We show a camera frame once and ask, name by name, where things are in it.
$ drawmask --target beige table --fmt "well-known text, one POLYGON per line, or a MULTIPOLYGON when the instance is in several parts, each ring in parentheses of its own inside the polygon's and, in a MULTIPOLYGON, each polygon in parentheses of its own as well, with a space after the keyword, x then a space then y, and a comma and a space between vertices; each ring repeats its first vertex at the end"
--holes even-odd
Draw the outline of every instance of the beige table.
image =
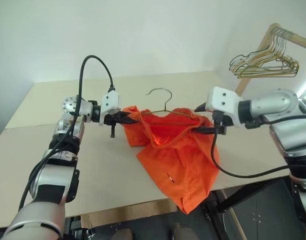
MULTIPOLYGON (((123 77, 114 80, 123 107, 140 109, 163 108, 166 92, 173 92, 169 109, 195 108, 205 101, 214 86, 225 85, 211 72, 168 74, 147 77, 123 77)), ((86 80, 83 97, 100 100, 107 92, 108 80, 86 80)), ((56 122, 61 116, 61 102, 77 93, 78 82, 36 83, 0 136, 0 227, 7 226, 17 212, 18 203, 32 167, 41 159, 51 141, 56 122)), ((78 169, 80 183, 76 199, 66 205, 66 215, 107 210, 121 206, 164 199, 136 158, 141 150, 129 147, 121 126, 116 138, 110 138, 110 127, 86 124, 80 146, 78 169)), ((226 136, 219 136, 218 148, 222 167, 238 174, 254 174, 285 164, 267 127, 254 130, 230 127, 226 136)), ((285 176, 280 171, 253 179, 234 178, 220 173, 214 190, 249 184, 285 176)))

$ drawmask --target hanger hook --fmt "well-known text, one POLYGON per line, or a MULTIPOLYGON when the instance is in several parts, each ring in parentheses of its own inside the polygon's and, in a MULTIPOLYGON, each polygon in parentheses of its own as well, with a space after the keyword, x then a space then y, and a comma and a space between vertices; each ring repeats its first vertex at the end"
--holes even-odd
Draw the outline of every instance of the hanger hook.
POLYGON ((151 92, 153 92, 153 91, 155 91, 155 90, 164 90, 164 91, 167 91, 167 92, 169 92, 170 93, 170 95, 171 95, 171 97, 164 103, 164 111, 166 112, 166 103, 168 103, 169 102, 169 100, 170 99, 172 99, 172 97, 173 97, 173 94, 172 94, 172 92, 171 91, 169 91, 168 89, 166 89, 166 88, 163 88, 163 87, 158 87, 158 88, 154 88, 154 89, 152 89, 148 94, 146 94, 146 95, 150 95, 151 94, 151 92))

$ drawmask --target floor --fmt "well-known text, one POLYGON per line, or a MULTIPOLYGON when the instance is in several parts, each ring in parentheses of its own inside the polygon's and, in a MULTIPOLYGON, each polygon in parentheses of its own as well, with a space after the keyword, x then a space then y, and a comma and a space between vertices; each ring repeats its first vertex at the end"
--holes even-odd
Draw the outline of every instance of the floor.
MULTIPOLYGON (((225 192, 230 195, 237 189, 230 188, 225 192)), ((234 211, 248 240, 305 239, 305 226, 297 218, 292 197, 283 180, 237 205, 234 211)), ((224 222, 230 240, 242 240, 229 212, 225 213, 224 222)), ((201 206, 189 215, 177 211, 96 227, 96 235, 91 240, 110 240, 118 229, 123 228, 130 228, 135 240, 169 240, 170 228, 175 223, 192 228, 200 240, 217 240, 212 224, 205 218, 201 206)))

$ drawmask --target black cable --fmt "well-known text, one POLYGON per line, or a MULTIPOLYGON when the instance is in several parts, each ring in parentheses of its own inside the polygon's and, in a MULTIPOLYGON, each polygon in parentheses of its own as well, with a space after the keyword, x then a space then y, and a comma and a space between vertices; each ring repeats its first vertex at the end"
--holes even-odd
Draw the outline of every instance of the black cable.
POLYGON ((263 121, 261 123, 261 125, 264 125, 264 124, 270 124, 270 125, 271 124, 277 124, 277 123, 280 123, 280 122, 294 120, 294 119, 306 119, 306 115, 287 116, 287 117, 284 117, 284 118, 281 118, 281 119, 277 119, 277 120, 274 120, 274 121, 263 121))
POLYGON ((299 164, 296 164, 296 165, 280 166, 280 167, 273 168, 273 169, 268 170, 268 171, 264 171, 264 172, 257 173, 257 174, 252 174, 252 175, 238 175, 238 174, 231 173, 231 172, 226 171, 225 169, 223 169, 221 166, 219 166, 219 164, 218 164, 218 163, 216 162, 216 160, 215 160, 214 150, 215 150, 217 135, 218 135, 218 129, 215 130, 215 134, 214 134, 214 138, 213 138, 213 143, 212 143, 212 148, 211 148, 212 160, 213 160, 213 163, 215 164, 215 166, 216 166, 220 171, 222 171, 223 173, 225 173, 225 174, 227 174, 227 175, 229 175, 229 176, 236 177, 236 178, 240 178, 240 179, 252 179, 252 178, 261 177, 261 176, 264 176, 264 175, 267 175, 267 174, 271 174, 271 173, 274 173, 274 172, 278 172, 278 171, 284 170, 284 169, 306 168, 306 165, 299 165, 299 164))
POLYGON ((82 83, 83 83, 83 73, 84 73, 84 68, 85 68, 85 64, 87 62, 87 60, 91 59, 91 58, 94 58, 94 59, 97 59, 99 60, 103 66, 105 67, 107 73, 108 73, 108 76, 109 76, 109 80, 110 80, 110 87, 109 87, 109 90, 108 91, 111 91, 111 90, 115 90, 114 88, 114 84, 113 84, 113 79, 112 79, 112 75, 111 73, 109 72, 107 66, 105 65, 105 63, 97 56, 94 56, 94 55, 89 55, 87 56, 84 61, 82 62, 82 66, 81 66, 81 70, 80 70, 80 74, 79 74, 79 86, 78 86, 78 96, 77 96, 77 99, 76 99, 76 108, 75 108, 75 112, 74 113, 71 113, 74 115, 74 118, 73 118, 73 121, 69 127, 69 129, 67 130, 67 132, 62 136, 62 138, 58 141, 58 143, 53 147, 53 149, 33 168, 32 172, 31 172, 31 175, 27 181, 27 184, 25 186, 25 189, 24 189, 24 192, 22 194, 22 197, 21 197, 21 200, 20 200, 20 203, 19 203, 19 206, 18 206, 18 210, 20 211, 23 206, 24 206, 24 202, 25 202, 25 199, 26 199, 26 196, 28 194, 28 191, 30 189, 30 186, 31 184, 33 183, 34 179, 36 178, 38 172, 40 171, 40 169, 42 168, 42 166, 44 164, 47 163, 48 159, 54 155, 56 153, 57 149, 61 144, 62 142, 64 141, 64 139, 71 133, 71 136, 73 136, 73 133, 74 133, 74 126, 75 126, 75 123, 76 123, 76 120, 78 118, 78 115, 79 115, 79 110, 80 110, 80 107, 81 107, 81 101, 82 101, 82 83))

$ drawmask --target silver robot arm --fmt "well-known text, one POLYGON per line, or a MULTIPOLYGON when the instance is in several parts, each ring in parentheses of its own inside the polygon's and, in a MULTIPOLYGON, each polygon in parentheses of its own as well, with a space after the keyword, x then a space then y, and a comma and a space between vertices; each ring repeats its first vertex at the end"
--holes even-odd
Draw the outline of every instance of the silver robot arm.
MULTIPOLYGON (((306 165, 306 105, 294 92, 278 89, 243 100, 234 91, 215 87, 208 95, 205 109, 224 113, 228 126, 252 129, 269 124, 270 134, 286 163, 306 165)), ((290 178, 298 217, 306 223, 306 168, 291 168, 290 178)))
MULTIPOLYGON (((25 205, 15 216, 6 229, 2 240, 57 240, 62 239, 65 224, 65 203, 74 200, 79 170, 76 169, 79 146, 84 134, 84 123, 97 122, 100 125, 114 126, 118 106, 118 93, 110 91, 102 98, 102 108, 95 101, 81 101, 79 117, 74 125, 73 134, 69 134, 57 148, 47 163, 38 172, 30 186, 32 202, 25 205), (105 116, 113 116, 112 120, 104 122, 105 116)), ((67 133, 71 126, 75 111, 76 98, 64 100, 63 115, 58 121, 53 138, 49 144, 45 157, 67 133)))

